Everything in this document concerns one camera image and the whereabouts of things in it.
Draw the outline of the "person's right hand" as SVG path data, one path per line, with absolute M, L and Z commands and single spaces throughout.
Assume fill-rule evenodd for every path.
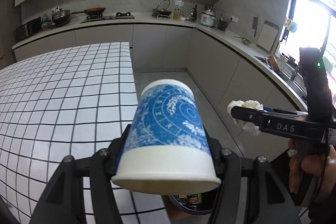
M 306 156 L 301 163 L 299 163 L 297 154 L 294 154 L 289 162 L 290 192 L 297 192 L 302 180 L 302 172 L 313 174 L 321 180 L 322 173 L 325 171 L 322 187 L 315 201 L 319 202 L 327 199 L 335 186 L 335 147 L 333 145 L 330 145 L 325 168 L 323 168 L 324 160 L 325 157 L 323 155 L 309 155 Z

